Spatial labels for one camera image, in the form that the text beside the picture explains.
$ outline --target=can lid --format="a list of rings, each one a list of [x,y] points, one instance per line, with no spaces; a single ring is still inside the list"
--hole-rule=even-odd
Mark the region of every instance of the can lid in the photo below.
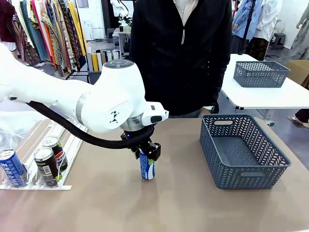
[[[4,150],[0,153],[0,160],[7,160],[8,158],[12,157],[14,155],[13,150]]]
[[[42,145],[43,146],[49,146],[49,147],[54,147],[59,143],[59,138],[57,136],[49,136],[47,137]]]
[[[50,147],[42,147],[34,152],[36,160],[47,160],[53,155],[53,150]]]

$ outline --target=white table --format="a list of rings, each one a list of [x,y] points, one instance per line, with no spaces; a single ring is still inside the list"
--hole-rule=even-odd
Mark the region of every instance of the white table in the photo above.
[[[266,109],[271,120],[273,109],[309,109],[309,91],[286,78],[281,88],[243,88],[234,80],[236,61],[257,61],[249,55],[232,54],[226,69],[222,92],[237,109]]]

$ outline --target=white robotic arm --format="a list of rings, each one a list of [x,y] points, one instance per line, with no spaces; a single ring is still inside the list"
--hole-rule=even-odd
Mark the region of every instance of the white robotic arm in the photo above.
[[[54,105],[97,133],[118,127],[138,131],[169,116],[160,103],[145,100],[140,71],[131,61],[105,63],[100,79],[91,85],[60,80],[27,67],[0,43],[0,70],[0,101]]]
[[[129,15],[129,11],[128,11],[127,7],[120,0],[111,0],[111,4],[115,8],[120,9],[119,17],[120,17],[121,20]]]

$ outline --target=soda can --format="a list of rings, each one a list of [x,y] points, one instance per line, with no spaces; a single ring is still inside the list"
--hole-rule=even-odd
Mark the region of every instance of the soda can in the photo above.
[[[140,174],[143,179],[151,180],[155,177],[155,161],[149,159],[140,149]]]
[[[0,153],[0,164],[15,188],[24,187],[27,182],[25,166],[20,162],[13,150],[4,150]]]
[[[57,181],[61,180],[62,175],[59,173],[57,161],[54,152],[50,147],[42,147],[34,152],[34,160],[38,165],[42,178],[47,187],[58,186]]]
[[[54,156],[57,160],[58,167],[60,167],[60,171],[63,172],[66,170],[68,167],[68,160],[62,149],[59,138],[57,136],[49,136],[43,141],[42,145],[52,148]]]

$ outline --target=silver joint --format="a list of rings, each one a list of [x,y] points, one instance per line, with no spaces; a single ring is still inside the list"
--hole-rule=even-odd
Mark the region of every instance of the silver joint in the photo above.
[[[137,115],[136,117],[129,117],[120,128],[124,131],[138,131],[144,128],[141,122],[143,114]]]
[[[83,109],[83,105],[85,103],[85,99],[86,96],[89,93],[84,93],[78,100],[77,104],[76,104],[76,109],[75,109],[75,114],[76,114],[76,118],[79,121],[79,123],[83,124],[83,120],[82,120],[82,109]]]

